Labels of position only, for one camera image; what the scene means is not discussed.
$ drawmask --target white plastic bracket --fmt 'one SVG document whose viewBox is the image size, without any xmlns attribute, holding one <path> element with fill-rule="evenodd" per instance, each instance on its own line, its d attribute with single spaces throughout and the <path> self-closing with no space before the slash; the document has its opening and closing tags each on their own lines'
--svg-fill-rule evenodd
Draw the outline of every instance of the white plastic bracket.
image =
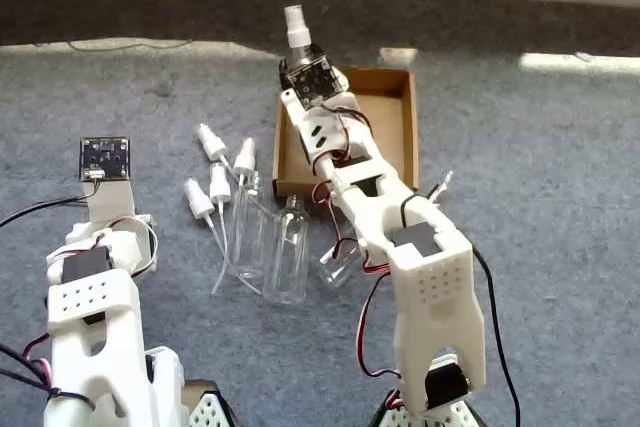
<svg viewBox="0 0 640 427">
<path fill-rule="evenodd" d="M 124 425 L 135 427 L 181 427 L 184 412 L 176 403 L 182 386 L 182 367 L 177 356 L 156 351 L 158 387 L 147 377 L 142 339 L 138 289 L 124 270 L 110 270 L 49 288 L 49 333 L 52 342 L 53 386 L 83 394 L 97 402 L 113 397 Z M 104 320 L 87 325 L 85 318 L 104 313 Z M 98 353 L 96 349 L 104 342 Z M 173 407 L 161 407 L 169 402 Z M 82 401 L 51 399 L 44 413 L 45 427 L 86 427 L 117 421 L 113 411 L 99 403 L 95 411 Z"/>
</svg>

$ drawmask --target clear plastic bottle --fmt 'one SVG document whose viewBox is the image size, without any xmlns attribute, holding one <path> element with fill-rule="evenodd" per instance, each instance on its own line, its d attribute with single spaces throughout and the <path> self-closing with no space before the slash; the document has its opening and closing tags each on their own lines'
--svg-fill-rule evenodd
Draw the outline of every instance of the clear plastic bottle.
<svg viewBox="0 0 640 427">
<path fill-rule="evenodd" d="M 309 217 L 302 198 L 291 195 L 276 219 L 273 256 L 265 265 L 262 295 L 270 302 L 298 304 L 307 294 Z"/>
<path fill-rule="evenodd" d="M 272 214 L 262 205 L 258 172 L 239 186 L 233 202 L 231 235 L 225 261 L 232 275 L 245 279 L 262 276 L 268 260 L 265 245 L 273 243 Z"/>
</svg>

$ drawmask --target open cardboard box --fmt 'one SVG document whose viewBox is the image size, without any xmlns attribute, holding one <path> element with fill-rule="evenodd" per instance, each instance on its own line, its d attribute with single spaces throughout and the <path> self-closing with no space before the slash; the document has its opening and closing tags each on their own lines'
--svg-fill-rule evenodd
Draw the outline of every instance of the open cardboard box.
<svg viewBox="0 0 640 427">
<path fill-rule="evenodd" d="M 413 74 L 407 70 L 348 67 L 349 79 L 383 157 L 407 186 L 418 189 L 419 148 Z M 311 173 L 298 134 L 282 102 L 278 103 L 273 153 L 273 194 L 311 196 L 318 178 Z"/>
</svg>

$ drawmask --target white wire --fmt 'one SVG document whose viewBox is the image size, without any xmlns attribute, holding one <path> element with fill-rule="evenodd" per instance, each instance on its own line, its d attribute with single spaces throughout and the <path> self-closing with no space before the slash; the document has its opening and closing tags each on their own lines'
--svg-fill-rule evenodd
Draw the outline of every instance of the white wire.
<svg viewBox="0 0 640 427">
<path fill-rule="evenodd" d="M 229 250 L 229 239 L 227 238 L 227 227 L 224 225 L 224 204 L 222 201 L 218 202 L 218 215 L 220 216 L 220 225 L 222 226 L 222 240 L 224 242 L 224 256 L 227 257 L 227 251 Z"/>
<path fill-rule="evenodd" d="M 131 275 L 133 276 L 138 273 L 144 272 L 149 267 L 151 267 L 153 263 L 156 261 L 156 258 L 158 257 L 158 236 L 156 235 L 155 230 L 153 230 L 153 228 L 149 224 L 132 215 L 124 215 L 122 217 L 118 217 L 117 219 L 109 222 L 107 224 L 107 227 L 111 228 L 114 225 L 116 225 L 118 222 L 121 222 L 123 220 L 132 220 L 134 222 L 137 222 L 138 224 L 142 225 L 145 229 L 147 229 L 147 231 L 149 232 L 149 235 L 151 235 L 151 237 L 153 238 L 153 254 L 151 254 L 151 258 L 149 259 L 149 262 L 147 262 L 143 267 L 131 272 Z"/>
<path fill-rule="evenodd" d="M 224 255 L 225 249 L 222 246 L 222 242 L 220 241 L 220 236 L 218 235 L 218 231 L 213 225 L 213 220 L 211 220 L 211 217 L 209 215 L 207 215 L 204 218 L 204 220 L 207 222 L 209 229 L 211 229 L 211 232 L 213 233 L 213 237 L 216 239 L 216 243 L 218 244 L 218 247 L 220 247 L 220 252 L 222 252 Z M 224 274 L 226 272 L 227 272 L 227 262 L 225 261 L 225 262 L 222 262 L 222 270 L 220 270 L 220 274 L 218 275 L 218 278 L 216 279 L 215 284 L 213 284 L 213 289 L 211 289 L 211 295 L 215 295 L 215 293 L 220 288 L 220 284 L 222 283 L 222 279 L 224 278 Z"/>
<path fill-rule="evenodd" d="M 218 247 L 220 248 L 220 252 L 222 253 L 222 255 L 224 256 L 224 264 L 223 264 L 223 272 L 226 272 L 226 267 L 227 267 L 227 263 L 228 263 L 228 255 L 227 255 L 227 250 L 228 250 L 228 240 L 227 240 L 227 228 L 224 224 L 224 216 L 221 214 L 220 215 L 220 222 L 222 223 L 222 233 L 223 233 L 223 238 L 224 238 L 224 246 L 222 241 L 220 240 L 220 236 L 218 235 L 218 231 L 216 230 L 216 228 L 213 225 L 213 221 L 211 220 L 211 217 L 205 217 L 205 220 L 207 222 L 207 225 L 209 226 L 209 228 L 211 229 L 211 232 L 213 232 L 213 236 L 216 239 L 216 243 L 218 244 Z M 262 292 L 260 292 L 260 289 L 258 289 L 256 286 L 254 286 L 253 284 L 251 284 L 251 282 L 249 282 L 248 280 L 237 276 L 238 280 L 240 282 L 242 282 L 251 292 L 253 292 L 256 295 L 262 295 Z"/>
<path fill-rule="evenodd" d="M 438 198 L 444 194 L 449 188 L 449 182 L 451 182 L 451 178 L 453 177 L 453 170 L 447 172 L 447 175 L 444 176 L 444 180 L 438 186 L 433 194 L 429 197 L 429 202 L 435 204 L 438 201 Z"/>
</svg>

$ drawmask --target black wire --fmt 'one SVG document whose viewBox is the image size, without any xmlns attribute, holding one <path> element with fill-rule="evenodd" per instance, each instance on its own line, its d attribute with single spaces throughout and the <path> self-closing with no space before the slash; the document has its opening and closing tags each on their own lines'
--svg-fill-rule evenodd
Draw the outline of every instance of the black wire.
<svg viewBox="0 0 640 427">
<path fill-rule="evenodd" d="M 93 192 L 91 192 L 90 194 L 80 195 L 75 197 L 68 197 L 66 199 L 53 199 L 53 200 L 45 200 L 43 202 L 38 202 L 32 205 L 31 207 L 27 207 L 26 209 L 22 209 L 17 212 L 14 212 L 13 214 L 10 214 L 8 217 L 0 221 L 0 227 L 4 227 L 5 225 L 13 222 L 14 220 L 19 219 L 20 217 L 24 217 L 25 215 L 30 214 L 31 212 L 35 212 L 37 210 L 42 210 L 48 207 L 56 207 L 58 205 L 65 205 L 65 204 L 78 202 L 81 200 L 86 200 L 89 197 L 93 197 L 94 195 L 96 195 L 99 188 L 100 188 L 100 182 L 98 181 L 93 184 Z"/>
<path fill-rule="evenodd" d="M 82 394 L 78 394 L 76 392 L 65 392 L 64 390 L 60 390 L 58 387 L 53 387 L 50 391 L 49 394 L 51 395 L 51 397 L 65 397 L 67 399 L 76 399 L 76 400 L 81 400 L 82 402 L 84 402 L 85 404 L 87 404 L 89 407 L 91 407 L 91 410 L 96 410 L 96 404 L 93 403 L 93 401 Z"/>
<path fill-rule="evenodd" d="M 24 375 L 16 374 L 15 372 L 11 372 L 10 370 L 0 368 L 0 375 L 9 377 L 13 380 L 17 380 L 18 382 L 22 382 L 23 384 L 30 385 L 31 387 L 35 387 L 36 389 L 44 390 L 45 392 L 49 392 L 51 390 L 41 382 L 37 382 L 33 379 L 30 379 L 29 377 L 25 377 Z"/>
<path fill-rule="evenodd" d="M 431 187 L 431 190 L 425 196 L 414 192 L 413 194 L 411 194 L 409 197 L 407 197 L 402 201 L 402 203 L 400 204 L 400 219 L 402 220 L 402 227 L 407 226 L 407 216 L 405 215 L 405 212 L 404 212 L 407 206 L 407 202 L 409 202 L 411 199 L 415 199 L 416 197 L 425 197 L 426 199 L 428 199 L 438 189 L 438 187 L 440 187 L 440 184 L 436 184 L 433 187 Z"/>
<path fill-rule="evenodd" d="M 420 194 L 413 193 L 409 197 L 404 199 L 400 204 L 400 219 L 402 219 L 402 227 L 407 226 L 407 216 L 404 213 L 404 209 L 407 206 L 407 202 L 409 202 L 411 199 L 415 199 L 416 197 L 422 197 L 422 196 Z"/>
<path fill-rule="evenodd" d="M 371 122 L 369 121 L 369 118 L 364 115 L 362 112 L 360 112 L 359 110 L 354 110 L 354 109 L 349 109 L 347 107 L 335 107 L 335 108 L 330 108 L 327 107 L 324 104 L 320 104 L 320 107 L 322 107 L 324 110 L 334 113 L 334 114 L 346 114 L 346 115 L 350 115 L 351 117 L 353 117 L 356 120 L 359 120 L 360 122 L 363 122 L 365 124 L 367 124 L 367 127 L 369 127 L 369 130 L 371 131 L 371 135 L 373 135 L 373 127 L 371 127 Z"/>
<path fill-rule="evenodd" d="M 435 192 L 438 188 L 438 184 L 436 184 L 429 194 L 427 194 L 427 198 L 431 197 L 431 194 Z M 419 195 L 414 193 L 407 197 L 400 204 L 400 217 L 402 219 L 402 226 L 407 226 L 407 219 L 405 217 L 404 209 L 406 207 L 407 202 L 411 199 L 418 197 Z M 476 259 L 480 263 L 482 270 L 484 271 L 485 276 L 487 277 L 487 287 L 489 291 L 489 304 L 491 306 L 491 321 L 493 323 L 493 334 L 496 338 L 496 346 L 498 348 L 498 357 L 500 358 L 500 366 L 502 367 L 502 372 L 504 373 L 504 378 L 507 381 L 507 386 L 509 387 L 509 393 L 511 394 L 511 398 L 513 399 L 513 407 L 516 415 L 516 427 L 520 427 L 520 400 L 518 399 L 518 394 L 516 392 L 516 388 L 513 385 L 513 381 L 511 380 L 511 374 L 509 374 L 509 367 L 507 365 L 507 359 L 504 355 L 504 347 L 502 345 L 502 336 L 500 335 L 500 324 L 498 322 L 498 307 L 496 305 L 496 295 L 493 287 L 493 276 L 491 275 L 491 270 L 489 269 L 489 265 L 487 261 L 480 253 L 480 251 L 476 248 L 475 245 L 471 244 L 473 248 L 473 255 L 475 255 Z"/>
<path fill-rule="evenodd" d="M 64 397 L 67 399 L 81 400 L 82 402 L 87 404 L 89 407 L 91 407 L 91 410 L 96 410 L 96 404 L 94 404 L 93 401 L 85 395 L 77 394 L 75 392 L 65 392 L 64 390 L 61 390 L 58 387 L 48 387 L 44 383 L 36 382 L 35 380 L 25 377 L 24 375 L 16 374 L 15 372 L 11 372 L 10 370 L 6 370 L 3 368 L 0 368 L 0 375 L 3 375 L 4 377 L 8 377 L 13 380 L 17 380 L 18 382 L 22 382 L 23 384 L 27 384 L 27 385 L 30 385 L 31 387 L 35 387 L 36 389 L 40 389 L 44 392 L 47 392 L 49 394 L 49 397 L 52 397 L 52 398 Z"/>
<path fill-rule="evenodd" d="M 5 355 L 8 355 L 9 357 L 11 357 L 13 360 L 19 362 L 20 364 L 22 364 L 25 368 L 27 368 L 33 375 L 35 375 L 40 382 L 46 382 L 46 375 L 44 375 L 44 372 L 38 370 L 38 368 L 32 364 L 31 362 L 29 362 L 27 359 L 23 358 L 19 352 L 13 350 L 11 347 L 3 344 L 0 342 L 0 352 L 2 352 Z"/>
<path fill-rule="evenodd" d="M 493 333 L 496 337 L 496 345 L 498 347 L 498 357 L 500 357 L 500 365 L 502 366 L 502 372 L 504 373 L 504 378 L 507 381 L 507 385 L 509 386 L 509 393 L 511 394 L 511 398 L 513 399 L 513 407 L 516 413 L 516 427 L 520 427 L 520 401 L 518 400 L 518 394 L 516 393 L 516 388 L 513 385 L 513 381 L 511 380 L 511 375 L 509 374 L 509 367 L 507 366 L 507 359 L 504 355 L 504 347 L 502 346 L 502 337 L 500 336 L 500 325 L 498 323 L 498 308 L 496 307 L 496 296 L 493 289 L 493 277 L 491 276 L 491 270 L 489 269 L 489 265 L 487 261 L 484 259 L 480 251 L 476 248 L 475 245 L 472 244 L 473 247 L 473 255 L 476 256 L 482 270 L 484 270 L 484 274 L 487 277 L 487 286 L 489 289 L 489 303 L 491 305 L 491 320 L 493 322 Z"/>
</svg>

